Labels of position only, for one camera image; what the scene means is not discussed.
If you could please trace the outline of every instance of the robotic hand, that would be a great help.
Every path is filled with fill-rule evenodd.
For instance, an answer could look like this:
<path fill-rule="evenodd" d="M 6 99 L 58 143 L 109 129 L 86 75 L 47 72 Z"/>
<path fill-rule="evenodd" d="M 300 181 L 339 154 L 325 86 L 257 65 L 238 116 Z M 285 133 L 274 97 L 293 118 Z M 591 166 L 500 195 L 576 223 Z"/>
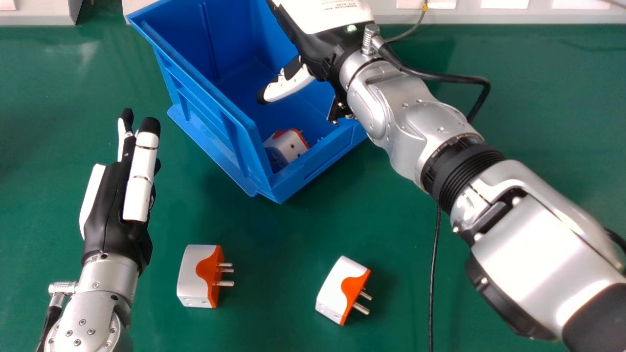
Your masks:
<path fill-rule="evenodd" d="M 37 352 L 133 350 L 130 309 L 152 255 L 148 221 L 161 130 L 148 117 L 133 134 L 133 119 L 128 108 L 118 119 L 117 162 L 93 167 L 79 217 L 83 270 L 78 282 L 49 286 L 52 300 Z"/>
<path fill-rule="evenodd" d="M 623 263 L 596 220 L 435 99 L 359 0 L 268 4 L 299 55 L 260 102 L 303 88 L 304 74 L 328 81 L 328 120 L 358 119 L 391 167 L 450 215 L 471 249 L 467 276 L 516 334 L 575 352 L 626 350 Z"/>

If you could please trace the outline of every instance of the blue plastic bin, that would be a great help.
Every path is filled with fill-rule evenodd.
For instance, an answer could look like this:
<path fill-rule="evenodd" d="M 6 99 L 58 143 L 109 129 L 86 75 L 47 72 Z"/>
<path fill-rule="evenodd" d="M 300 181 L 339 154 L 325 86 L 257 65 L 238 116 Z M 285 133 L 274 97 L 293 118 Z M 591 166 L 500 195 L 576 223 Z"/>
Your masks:
<path fill-rule="evenodd" d="M 297 53 L 266 0 L 164 0 L 128 19 L 154 47 L 173 102 L 168 115 L 251 197 L 282 203 L 365 139 L 355 121 L 326 121 L 328 83 L 257 103 Z M 290 128 L 310 150 L 273 173 L 263 141 Z"/>

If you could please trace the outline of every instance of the white and orange plug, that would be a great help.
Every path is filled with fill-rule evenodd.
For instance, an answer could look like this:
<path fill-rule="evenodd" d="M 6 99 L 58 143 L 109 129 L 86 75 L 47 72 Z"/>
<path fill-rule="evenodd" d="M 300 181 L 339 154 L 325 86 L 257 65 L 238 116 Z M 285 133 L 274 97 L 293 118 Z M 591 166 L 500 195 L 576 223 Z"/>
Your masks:
<path fill-rule="evenodd" d="M 222 274 L 234 271 L 224 262 L 221 246 L 190 244 L 180 264 L 176 295 L 186 307 L 216 308 L 220 287 L 235 285 L 223 281 Z"/>
<path fill-rule="evenodd" d="M 372 300 L 372 297 L 364 292 L 369 273 L 368 268 L 341 256 L 317 294 L 315 310 L 342 326 L 346 323 L 352 308 L 368 315 L 369 309 L 359 304 L 356 299 L 360 296 L 368 301 Z"/>

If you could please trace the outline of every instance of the green tabletop surface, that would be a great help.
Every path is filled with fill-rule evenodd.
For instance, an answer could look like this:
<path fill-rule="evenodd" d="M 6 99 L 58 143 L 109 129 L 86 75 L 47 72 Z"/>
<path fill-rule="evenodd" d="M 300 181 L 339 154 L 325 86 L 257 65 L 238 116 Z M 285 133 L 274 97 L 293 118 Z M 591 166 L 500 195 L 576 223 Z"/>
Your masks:
<path fill-rule="evenodd" d="M 489 78 L 476 129 L 626 234 L 624 26 L 424 26 L 394 48 L 424 70 Z M 479 92 L 431 88 L 465 112 Z M 85 2 L 72 28 L 0 28 L 0 351 L 34 350 L 48 284 L 78 279 L 83 194 L 93 164 L 115 161 L 126 106 L 162 124 L 135 351 L 427 350 L 436 208 L 383 150 L 362 142 L 277 205 L 245 195 L 167 117 L 170 105 L 150 45 L 117 1 Z M 444 216 L 435 350 L 566 351 L 509 330 L 465 278 L 469 250 L 448 224 Z M 188 244 L 220 244 L 234 264 L 235 286 L 218 309 L 184 308 L 176 297 Z M 314 310 L 341 255 L 371 268 L 374 297 L 369 316 L 354 311 L 343 327 Z"/>

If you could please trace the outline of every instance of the gray cable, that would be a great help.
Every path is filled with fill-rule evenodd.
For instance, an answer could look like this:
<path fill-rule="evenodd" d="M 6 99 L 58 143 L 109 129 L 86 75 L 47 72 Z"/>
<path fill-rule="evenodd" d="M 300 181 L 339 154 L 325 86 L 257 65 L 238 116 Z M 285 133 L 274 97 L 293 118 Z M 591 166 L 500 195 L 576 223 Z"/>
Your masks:
<path fill-rule="evenodd" d="M 428 0 L 424 0 L 424 5 L 428 5 Z M 404 37 L 408 36 L 409 34 L 411 34 L 411 33 L 415 32 L 415 30 L 417 30 L 417 28 L 419 27 L 419 25 L 420 25 L 420 24 L 422 24 L 422 21 L 424 20 L 424 15 L 425 15 L 425 14 L 426 14 L 426 11 L 424 11 L 424 8 L 422 8 L 422 12 L 421 12 L 421 14 L 419 14 L 418 21 L 417 21 L 417 22 L 415 22 L 415 24 L 413 25 L 413 27 L 409 28 L 409 29 L 408 29 L 406 32 L 404 32 L 404 33 L 401 33 L 401 34 L 399 34 L 399 35 L 397 35 L 397 36 L 394 36 L 394 37 L 391 37 L 391 38 L 389 38 L 389 39 L 385 39 L 385 42 L 386 42 L 386 43 L 391 43 L 391 42 L 393 42 L 393 41 L 400 40 L 400 39 L 402 39 L 402 38 L 404 38 Z"/>
<path fill-rule="evenodd" d="M 602 1 L 604 1 L 605 3 L 609 3 L 613 6 L 617 6 L 618 8 L 626 9 L 626 4 L 622 4 L 618 1 L 615 1 L 615 0 L 602 0 Z"/>

